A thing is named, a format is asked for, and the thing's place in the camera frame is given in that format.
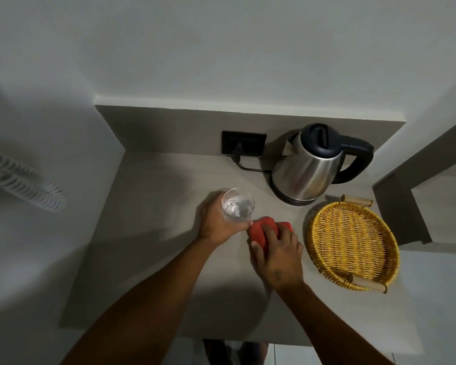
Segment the stainless steel electric kettle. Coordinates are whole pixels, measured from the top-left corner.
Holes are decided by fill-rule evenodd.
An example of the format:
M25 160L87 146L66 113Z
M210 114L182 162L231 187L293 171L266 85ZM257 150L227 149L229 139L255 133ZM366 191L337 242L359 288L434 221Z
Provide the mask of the stainless steel electric kettle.
M366 140L340 134L327 124L309 124L286 139L269 181L288 197L312 200L330 185L358 177L373 155L374 146Z

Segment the black kettle base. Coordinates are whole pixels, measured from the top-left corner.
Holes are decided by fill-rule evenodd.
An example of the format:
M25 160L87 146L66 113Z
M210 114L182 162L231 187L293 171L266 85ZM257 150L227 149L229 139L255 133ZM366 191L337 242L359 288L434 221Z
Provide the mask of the black kettle base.
M315 199L312 199L312 200L297 200L297 199L294 199L294 198L291 198L291 197L288 197L286 196L283 192L281 192L274 184L270 184L270 188L271 190L273 191L274 195L279 199L281 200L282 202L286 203L286 204L289 204L291 206L298 206L298 207L302 207L302 206L307 206L307 205L310 205L310 204L313 204L316 202L317 199L324 197L326 196L325 194L321 195L320 197L318 198L315 198Z

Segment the person's right forearm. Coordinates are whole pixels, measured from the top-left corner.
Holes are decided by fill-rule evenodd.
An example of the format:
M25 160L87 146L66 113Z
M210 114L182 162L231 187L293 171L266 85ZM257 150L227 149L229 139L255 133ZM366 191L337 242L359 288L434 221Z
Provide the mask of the person's right forearm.
M392 365L392 362L330 310L303 281L276 284L322 365Z

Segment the yellow wicker tray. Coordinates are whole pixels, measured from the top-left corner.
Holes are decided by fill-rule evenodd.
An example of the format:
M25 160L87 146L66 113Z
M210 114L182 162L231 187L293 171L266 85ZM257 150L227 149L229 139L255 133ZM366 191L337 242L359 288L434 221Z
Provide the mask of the yellow wicker tray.
M373 200L342 195L311 208L305 246L320 274L353 291L386 294L400 269L394 234Z

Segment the red cleaning cloth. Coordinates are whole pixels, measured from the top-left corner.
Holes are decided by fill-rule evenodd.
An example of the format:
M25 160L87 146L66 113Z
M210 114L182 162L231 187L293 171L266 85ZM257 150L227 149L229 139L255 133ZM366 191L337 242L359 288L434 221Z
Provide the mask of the red cleaning cloth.
M249 239L260 245L263 249L264 257L267 258L269 255L269 242L262 227L263 225L269 227L276 234L277 239L280 239L280 227L283 229L285 228L292 233L294 232L294 229L289 222L276 222L269 216L264 216L257 221L253 221L253 224L248 229Z

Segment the person's right hand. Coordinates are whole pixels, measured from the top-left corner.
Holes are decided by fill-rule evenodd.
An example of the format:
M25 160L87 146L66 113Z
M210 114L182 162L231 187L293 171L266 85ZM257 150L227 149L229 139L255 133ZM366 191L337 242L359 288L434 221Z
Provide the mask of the person's right hand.
M303 285L301 258L304 247L296 233L280 227L280 239L277 239L269 227L262 227L268 238L269 255L266 264L255 264L252 260L259 276L278 294Z

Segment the clear drinking glass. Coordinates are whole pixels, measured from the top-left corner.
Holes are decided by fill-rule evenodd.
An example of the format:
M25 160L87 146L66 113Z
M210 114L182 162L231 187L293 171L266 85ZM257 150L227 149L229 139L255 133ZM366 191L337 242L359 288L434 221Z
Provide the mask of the clear drinking glass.
M255 209L255 200L249 191L233 188L225 191L221 199L221 208L228 221L248 221L251 220Z

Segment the black wall power outlet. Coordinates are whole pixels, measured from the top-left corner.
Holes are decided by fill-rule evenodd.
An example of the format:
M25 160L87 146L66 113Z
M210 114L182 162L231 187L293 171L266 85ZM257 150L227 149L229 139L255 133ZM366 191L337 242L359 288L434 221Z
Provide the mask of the black wall power outlet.
M262 133L223 130L221 132L221 154L231 156L234 146L241 141L247 156L260 157L263 154L267 136Z

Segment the person's feet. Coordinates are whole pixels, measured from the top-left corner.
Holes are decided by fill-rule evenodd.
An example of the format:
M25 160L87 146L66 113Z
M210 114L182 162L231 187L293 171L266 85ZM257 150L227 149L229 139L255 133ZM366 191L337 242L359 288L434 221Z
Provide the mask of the person's feet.
M243 342L236 350L238 363L235 363L231 358L233 348L225 341L217 339L202 341L210 365L264 365L269 349L267 342Z

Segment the person's left hand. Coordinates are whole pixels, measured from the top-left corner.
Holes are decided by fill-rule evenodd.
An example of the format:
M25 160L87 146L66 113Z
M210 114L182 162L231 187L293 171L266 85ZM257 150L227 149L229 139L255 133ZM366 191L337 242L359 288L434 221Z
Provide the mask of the person's left hand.
M237 233L227 233L228 222L223 215L221 199L227 190L218 190L209 193L198 207L199 230L197 239L209 242L215 248L227 242Z

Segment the person's left forearm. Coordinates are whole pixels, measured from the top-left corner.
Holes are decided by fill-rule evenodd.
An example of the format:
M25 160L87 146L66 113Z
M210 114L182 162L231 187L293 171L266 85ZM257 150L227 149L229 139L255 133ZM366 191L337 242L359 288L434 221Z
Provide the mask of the person's left forearm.
M161 364L201 270L215 249L228 239L195 239L109 307L60 365Z

